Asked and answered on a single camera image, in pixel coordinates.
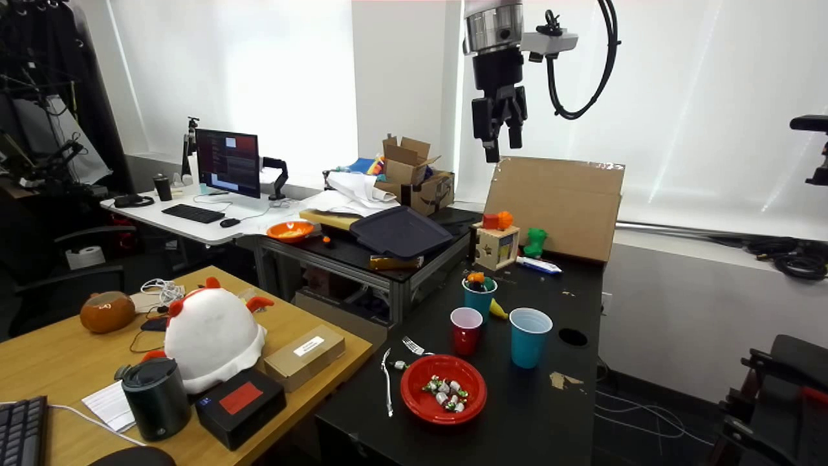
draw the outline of fork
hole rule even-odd
[[[413,351],[416,358],[421,358],[421,355],[434,355],[434,351],[427,351],[423,347],[418,347],[413,339],[409,339],[409,337],[400,337],[400,342],[404,342],[404,347],[409,350],[409,351]]]

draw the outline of keyboard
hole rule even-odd
[[[46,395],[0,403],[0,464],[39,466],[46,451]]]
[[[174,207],[166,207],[159,211],[175,215],[175,218],[187,218],[187,220],[193,220],[193,223],[214,223],[214,220],[225,218],[223,211],[193,207],[193,204],[174,204]]]

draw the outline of red cup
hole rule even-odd
[[[483,315],[476,307],[450,310],[453,347],[454,355],[467,358],[476,351],[480,339]]]

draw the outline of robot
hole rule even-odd
[[[520,0],[467,0],[465,2],[465,51],[472,53],[472,81],[483,90],[480,99],[470,100],[472,137],[480,139],[487,149],[487,162],[500,159],[496,135],[500,126],[510,126],[510,147],[523,147],[523,122],[525,122],[525,90],[523,81],[523,51],[529,62],[545,59],[547,71],[547,96],[558,117],[579,118],[602,93],[619,49],[619,17],[611,0],[598,0],[604,30],[608,30],[608,53],[602,78],[591,99],[569,112],[562,106],[553,86],[553,59],[562,51],[576,46],[576,35],[564,30],[558,16],[545,12],[545,24],[536,30],[523,30]]]

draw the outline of red plate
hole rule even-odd
[[[467,390],[463,411],[444,411],[436,403],[434,394],[421,390],[431,381],[431,374],[458,381]],[[413,416],[431,425],[463,425],[480,415],[487,405],[483,374],[465,360],[450,355],[418,358],[413,365],[405,367],[399,390],[404,403],[413,411]]]
[[[313,223],[276,223],[267,229],[267,235],[281,242],[299,242],[313,235]]]

